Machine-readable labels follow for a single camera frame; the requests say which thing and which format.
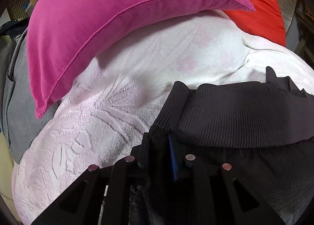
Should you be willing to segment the black quilted jacket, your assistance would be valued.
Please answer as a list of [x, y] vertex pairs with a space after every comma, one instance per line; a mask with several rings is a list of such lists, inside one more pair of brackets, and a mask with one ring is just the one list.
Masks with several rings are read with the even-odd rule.
[[185, 149], [229, 163], [283, 224], [313, 224], [313, 96], [266, 69], [257, 81], [191, 90], [175, 82], [149, 129], [149, 204], [156, 224], [185, 224], [175, 207], [169, 134]]

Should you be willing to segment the white pink bed blanket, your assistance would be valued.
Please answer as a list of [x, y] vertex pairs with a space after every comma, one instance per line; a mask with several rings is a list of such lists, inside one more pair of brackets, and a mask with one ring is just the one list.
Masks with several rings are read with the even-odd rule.
[[159, 22], [95, 57], [62, 98], [12, 174], [12, 195], [31, 224], [90, 164], [106, 167], [141, 143], [174, 82], [266, 80], [266, 67], [313, 93], [313, 69], [287, 48], [241, 31], [221, 11]]

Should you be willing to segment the grey suit jacket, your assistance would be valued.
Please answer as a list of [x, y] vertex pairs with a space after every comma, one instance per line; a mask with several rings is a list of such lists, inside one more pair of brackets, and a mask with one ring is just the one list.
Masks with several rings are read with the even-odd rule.
[[29, 88], [26, 34], [25, 30], [9, 43], [1, 40], [1, 133], [17, 164], [60, 105], [55, 103], [40, 120], [35, 116]]

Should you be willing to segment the magenta pillow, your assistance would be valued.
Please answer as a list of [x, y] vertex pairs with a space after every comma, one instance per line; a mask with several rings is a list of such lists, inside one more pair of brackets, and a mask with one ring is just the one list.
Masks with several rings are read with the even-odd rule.
[[98, 53], [127, 34], [204, 10], [255, 8], [249, 0], [38, 0], [27, 31], [36, 117], [69, 92]]

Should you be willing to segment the red orange pillow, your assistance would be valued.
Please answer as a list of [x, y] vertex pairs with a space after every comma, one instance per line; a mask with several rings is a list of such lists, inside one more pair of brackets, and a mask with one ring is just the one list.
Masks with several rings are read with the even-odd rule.
[[228, 10], [224, 13], [234, 21], [242, 31], [266, 38], [281, 46], [286, 45], [284, 21], [278, 0], [249, 0], [255, 12]]

